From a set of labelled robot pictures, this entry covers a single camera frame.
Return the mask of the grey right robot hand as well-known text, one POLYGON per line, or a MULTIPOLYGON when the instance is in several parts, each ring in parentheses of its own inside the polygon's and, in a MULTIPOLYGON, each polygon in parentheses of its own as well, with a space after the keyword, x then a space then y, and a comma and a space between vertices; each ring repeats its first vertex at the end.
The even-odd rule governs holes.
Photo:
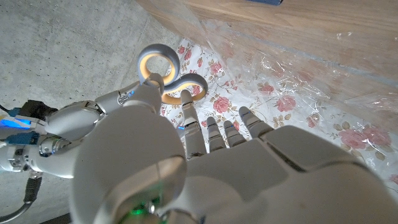
POLYGON ((32 170, 73 178, 77 147, 96 124, 119 109, 139 82, 61 109, 29 100, 1 117, 1 171, 32 170))

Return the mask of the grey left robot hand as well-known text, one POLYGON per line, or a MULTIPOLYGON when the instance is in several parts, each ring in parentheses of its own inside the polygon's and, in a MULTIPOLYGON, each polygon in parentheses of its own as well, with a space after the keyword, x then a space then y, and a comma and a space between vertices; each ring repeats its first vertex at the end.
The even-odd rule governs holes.
POLYGON ((78 150, 74 223, 396 223, 382 180, 344 150, 293 126, 268 128, 248 110, 253 138, 187 159, 160 93, 141 84, 78 150))

